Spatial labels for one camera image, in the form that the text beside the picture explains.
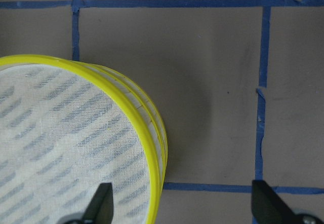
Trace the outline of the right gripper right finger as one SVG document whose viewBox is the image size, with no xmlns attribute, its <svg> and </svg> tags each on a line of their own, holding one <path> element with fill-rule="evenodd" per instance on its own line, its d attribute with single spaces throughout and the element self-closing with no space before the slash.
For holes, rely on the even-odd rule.
<svg viewBox="0 0 324 224">
<path fill-rule="evenodd" d="M 251 211 L 257 223 L 303 223 L 302 218 L 263 180 L 252 181 Z"/>
</svg>

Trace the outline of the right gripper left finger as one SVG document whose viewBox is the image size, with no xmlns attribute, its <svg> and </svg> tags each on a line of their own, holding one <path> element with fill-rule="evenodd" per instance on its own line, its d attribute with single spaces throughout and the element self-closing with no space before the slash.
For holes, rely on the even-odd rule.
<svg viewBox="0 0 324 224">
<path fill-rule="evenodd" d="M 113 220 L 113 189 L 112 183 L 99 184 L 81 223 L 109 224 Z"/>
</svg>

